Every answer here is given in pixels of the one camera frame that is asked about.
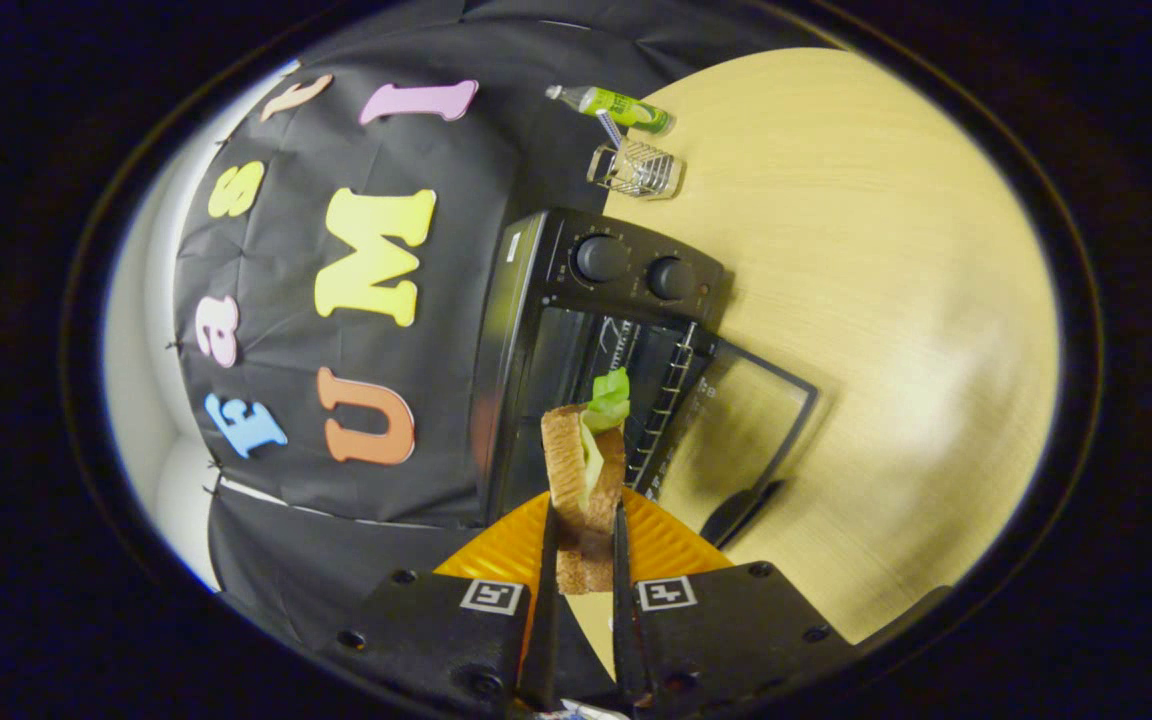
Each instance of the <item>metal pen holder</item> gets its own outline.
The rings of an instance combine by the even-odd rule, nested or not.
[[[590,160],[589,182],[645,200],[677,195],[685,164],[645,142],[623,138],[621,147],[599,145]]]

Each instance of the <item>white wall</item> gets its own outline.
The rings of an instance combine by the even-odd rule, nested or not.
[[[211,456],[189,409],[177,356],[164,348],[175,338],[175,258],[189,202],[215,158],[215,142],[297,67],[293,61],[249,88],[169,160],[128,228],[105,306],[106,410],[127,479],[162,538],[214,591],[207,511],[217,471],[207,468]]]

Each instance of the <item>toast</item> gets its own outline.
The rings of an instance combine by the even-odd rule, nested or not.
[[[540,418],[550,501],[559,517],[558,592],[563,594],[612,590],[612,529],[626,484],[622,424],[594,435],[602,470],[586,493],[579,418],[584,409],[558,407]]]

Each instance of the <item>light wood tabletop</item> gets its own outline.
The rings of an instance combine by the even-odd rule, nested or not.
[[[685,160],[681,190],[605,211],[732,270],[718,333],[824,392],[727,555],[774,562],[859,642],[969,570],[1037,468],[1060,328],[1034,229],[964,129],[849,51],[750,55],[644,100],[676,127],[630,137]],[[685,516],[707,480],[670,472],[660,503]],[[608,662],[609,598],[573,608]]]

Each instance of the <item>pink letter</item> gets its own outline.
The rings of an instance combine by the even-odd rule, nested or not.
[[[210,355],[221,367],[230,367],[238,358],[238,340],[234,331],[238,327],[238,304],[230,296],[225,300],[204,297],[198,301],[194,314],[198,348]]]
[[[470,106],[479,81],[462,79],[456,85],[435,88],[394,88],[394,83],[372,92],[358,115],[358,123],[366,124],[377,118],[403,113],[438,113],[444,120],[461,119]]]

